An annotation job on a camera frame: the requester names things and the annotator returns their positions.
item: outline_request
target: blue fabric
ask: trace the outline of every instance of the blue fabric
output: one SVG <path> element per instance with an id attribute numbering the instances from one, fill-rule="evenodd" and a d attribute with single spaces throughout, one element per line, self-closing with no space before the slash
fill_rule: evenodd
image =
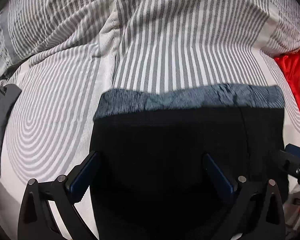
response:
<path id="1" fill-rule="evenodd" d="M 93 120 L 115 114 L 203 106 L 284 108 L 284 97 L 278 86 L 263 87 L 243 84 L 218 84 L 160 95 L 112 89 L 102 94 Z"/>

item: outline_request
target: striped blanket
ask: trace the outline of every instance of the striped blanket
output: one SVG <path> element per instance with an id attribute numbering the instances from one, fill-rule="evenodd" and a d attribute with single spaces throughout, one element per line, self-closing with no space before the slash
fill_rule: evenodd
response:
<path id="1" fill-rule="evenodd" d="M 18 84 L 1 182 L 53 180 L 88 154 L 92 117 L 110 88 L 152 93 L 242 83 L 279 85 L 285 143 L 300 113 L 273 56 L 300 48 L 295 0 L 9 0 L 0 13 L 0 86 Z M 89 195 L 77 206 L 97 234 Z"/>

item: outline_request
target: bed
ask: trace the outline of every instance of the bed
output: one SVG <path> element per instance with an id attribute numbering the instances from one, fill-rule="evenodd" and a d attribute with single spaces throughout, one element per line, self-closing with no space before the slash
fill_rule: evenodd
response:
<path id="1" fill-rule="evenodd" d="M 300 113 L 273 60 L 299 48 L 295 0 L 9 0 L 0 12 L 0 77 L 8 77 L 0 87 L 13 83 L 22 93 L 6 128 L 0 182 L 21 203 L 30 178 L 54 180 L 79 164 L 111 88 L 277 84 L 284 142 L 300 147 Z M 98 236 L 89 191 L 76 207 Z"/>

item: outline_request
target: metal pin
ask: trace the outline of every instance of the metal pin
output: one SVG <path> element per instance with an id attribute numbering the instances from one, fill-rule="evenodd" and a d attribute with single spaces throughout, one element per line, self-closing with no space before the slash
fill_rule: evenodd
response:
<path id="1" fill-rule="evenodd" d="M 274 181 L 273 179 L 270 179 L 270 180 L 269 180 L 269 184 L 270 184 L 271 186 L 274 186 L 274 185 L 275 185 L 275 181 Z"/>
<path id="2" fill-rule="evenodd" d="M 244 176 L 239 176 L 239 177 L 238 177 L 238 181 L 244 183 L 244 182 L 247 181 L 247 179 L 246 179 L 246 177 L 244 177 Z"/>
<path id="3" fill-rule="evenodd" d="M 66 176 L 65 176 L 65 175 L 60 175 L 60 176 L 58 176 L 58 178 L 57 178 L 57 180 L 58 180 L 59 182 L 63 182 L 65 179 L 66 179 Z"/>
<path id="4" fill-rule="evenodd" d="M 28 181 L 28 184 L 29 185 L 32 185 L 32 184 L 34 184 L 35 183 L 35 179 L 29 179 L 29 181 Z"/>

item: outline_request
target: silver screw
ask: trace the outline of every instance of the silver screw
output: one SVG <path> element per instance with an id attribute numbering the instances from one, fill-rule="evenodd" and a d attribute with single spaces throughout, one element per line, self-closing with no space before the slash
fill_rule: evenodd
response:
<path id="1" fill-rule="evenodd" d="M 270 184 L 271 186 L 274 186 L 274 185 L 275 185 L 275 181 L 274 181 L 273 179 L 270 179 L 270 180 L 269 180 L 269 184 Z"/>
<path id="2" fill-rule="evenodd" d="M 35 183 L 35 179 L 29 179 L 29 181 L 28 181 L 28 184 L 29 185 L 32 185 L 32 184 L 34 184 Z"/>
<path id="3" fill-rule="evenodd" d="M 59 182 L 63 182 L 65 179 L 66 179 L 66 176 L 65 176 L 65 175 L 60 175 L 60 176 L 57 178 L 57 180 L 58 180 Z"/>
<path id="4" fill-rule="evenodd" d="M 238 181 L 244 183 L 244 182 L 247 181 L 247 179 L 246 179 L 246 177 L 244 177 L 244 176 L 239 176 L 239 177 L 238 177 Z"/>

